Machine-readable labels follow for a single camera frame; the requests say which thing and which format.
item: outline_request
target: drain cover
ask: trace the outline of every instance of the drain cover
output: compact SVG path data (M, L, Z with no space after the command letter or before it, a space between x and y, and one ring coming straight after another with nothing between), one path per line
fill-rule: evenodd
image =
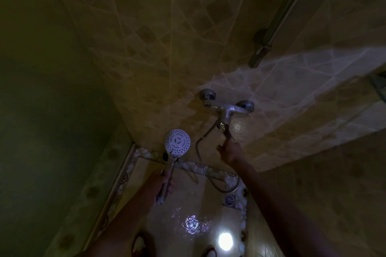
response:
M235 207L236 196L234 194L227 194L224 196L224 205L228 207Z

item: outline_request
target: tiled floor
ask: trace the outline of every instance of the tiled floor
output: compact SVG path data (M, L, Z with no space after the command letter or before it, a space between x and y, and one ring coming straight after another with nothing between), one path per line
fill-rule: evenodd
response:
M137 192L155 170L164 165L138 158L117 211ZM198 257L208 245L217 255L239 256L241 211L223 206L224 195L215 190L205 176L175 169L176 186L162 206L155 206L142 220L138 230L146 230L154 238L157 256ZM216 180L225 187L225 182ZM221 233L228 232L234 245L229 251L219 248Z

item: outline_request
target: green wall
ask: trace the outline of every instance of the green wall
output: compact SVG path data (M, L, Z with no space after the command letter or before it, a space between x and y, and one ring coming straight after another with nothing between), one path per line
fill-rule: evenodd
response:
M120 117L61 0L0 1L0 251L42 256Z

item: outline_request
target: metal shower hose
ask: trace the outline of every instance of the metal shower hose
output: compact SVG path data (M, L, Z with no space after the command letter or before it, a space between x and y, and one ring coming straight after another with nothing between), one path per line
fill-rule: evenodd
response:
M198 156L198 159L202 165L202 168L204 169L204 172L205 172L205 176L209 179L209 181L211 182L211 184L218 190L220 191L221 193L233 193L234 191L236 191L237 187L239 186L239 182L240 182L240 177L237 176L237 183L234 187L232 187L231 189L229 190L223 190L223 189L220 189L216 184L215 182L211 179L211 177L208 176L208 172L206 171L206 168L205 168L205 165L204 163L202 162L202 159L201 159L201 156L200 156L200 152L198 150L198 144L200 143L200 141L202 141L205 137L207 137L209 135L209 133L216 127L217 125L217 121L213 124L213 126L208 130L208 132L206 132L204 134L203 137L201 137L199 140L197 140L196 142L196 153L197 153L197 156Z

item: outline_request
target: hand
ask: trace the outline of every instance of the hand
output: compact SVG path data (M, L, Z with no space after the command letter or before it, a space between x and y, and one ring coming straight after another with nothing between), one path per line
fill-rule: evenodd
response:
M238 164L246 162L240 144L235 143L229 138L225 139L223 145L218 145L216 149L220 153L221 160L233 169L235 169Z
M151 206L155 204L156 196L162 188L162 184L167 183L170 178L170 171L162 175L163 170L153 172L141 187L142 193L145 193L151 199ZM174 179L170 180L167 195L172 193L174 188Z

